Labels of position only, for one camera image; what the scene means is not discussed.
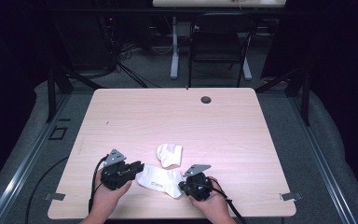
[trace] desk leg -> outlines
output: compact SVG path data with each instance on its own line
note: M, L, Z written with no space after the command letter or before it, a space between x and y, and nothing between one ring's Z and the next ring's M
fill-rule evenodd
M178 65L179 65L179 54L178 54L178 34L176 31L176 17L172 18L172 64L171 64L171 79L178 78Z
M248 60L245 58L245 63L243 64L243 75L245 76L246 81L252 80L251 69L249 68Z

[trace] person's right hand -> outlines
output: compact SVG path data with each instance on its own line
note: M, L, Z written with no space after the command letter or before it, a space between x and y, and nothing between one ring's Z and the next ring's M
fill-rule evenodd
M216 183L217 180L211 176L209 176L209 178L212 180L213 188L221 190L219 185ZM215 190L212 190L211 195L203 202L198 202L192 196L188 196L188 199L191 201L191 204L199 208L205 217L213 224L236 223L228 212L226 199Z

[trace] table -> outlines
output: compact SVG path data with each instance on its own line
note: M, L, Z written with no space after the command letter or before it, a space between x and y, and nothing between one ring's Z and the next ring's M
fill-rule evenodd
M154 7L284 7L286 0L153 0ZM179 54L177 48L176 17L172 20L172 64L171 78L178 77ZM252 80L248 60L243 64L245 80Z
M200 99L211 98L209 104ZM290 217L294 202L255 91L245 88L97 90L79 130L48 216L83 218L97 162L115 148L126 162L161 167L157 147L183 146L182 174L193 164L210 164L244 217ZM110 218L198 218L183 194L178 199L141 187L136 180Z

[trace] gray carpet floor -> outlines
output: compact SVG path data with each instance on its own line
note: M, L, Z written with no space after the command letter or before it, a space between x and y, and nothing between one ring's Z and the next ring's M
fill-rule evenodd
M260 74L266 55L269 51L270 40L264 37L255 37L248 53L248 62L251 67L253 80L243 81L242 87L257 88L264 84ZM129 53L128 58L122 63L147 80L150 88L184 88L187 83L186 45L180 48L179 77L170 79L171 52L166 54L155 51L136 49ZM235 86L235 77L238 67L227 70L225 65L213 65L208 68L195 67L198 77L194 81L195 86ZM205 79L204 74L212 75L213 79ZM98 84L106 88L142 88L129 78L123 71L116 71L105 77L94 78ZM35 164L31 172L26 176L26 181L21 190L14 196L12 203L7 206L7 212L2 216L2 223L24 223L27 209L29 208L29 223L78 223L79 220L51 220L47 216L50 205L44 200L46 193L55 192L66 161L59 163L42 180L37 187L34 196L32 192L40 177L53 166L53 164L66 156L69 156L72 145L75 142L77 132L84 118L92 89L83 83L73 79L75 90L70 95L62 95L57 91L58 99L62 104L59 113L52 123L46 124L48 117L47 84L42 83L35 91L37 101L34 111L23 130L18 144L13 149L0 174L0 200L10 180L21 167L24 158L34 150L40 149L36 156ZM283 171L289 188L293 192L301 192L304 198L296 202L297 212L294 216L285 219L285 223L343 223L337 207L332 200L331 192L325 185L325 180L318 169L313 148L307 133L302 126L302 120L298 118L297 99L286 98L282 92L285 84L280 84L266 93L259 93L257 97L261 104L266 122L271 133L274 145L277 149ZM345 162L344 146L342 145L334 122L325 111L322 102L314 94L310 97L310 130L324 154L342 193L347 200L355 220L358 223L358 183L351 169ZM49 140L52 129L62 127L66 133L62 140ZM246 218L247 223L281 223L278 217ZM194 223L208 223L205 220L194 220ZM191 223L183 220L142 220L124 221L114 223Z

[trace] person's left hand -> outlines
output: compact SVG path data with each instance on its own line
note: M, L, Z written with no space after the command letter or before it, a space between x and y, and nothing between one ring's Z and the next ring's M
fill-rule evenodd
M111 190L101 183L100 169L95 178L94 201L89 215L80 223L104 223L115 210L118 200L130 188L131 181L127 181L125 185L116 190Z

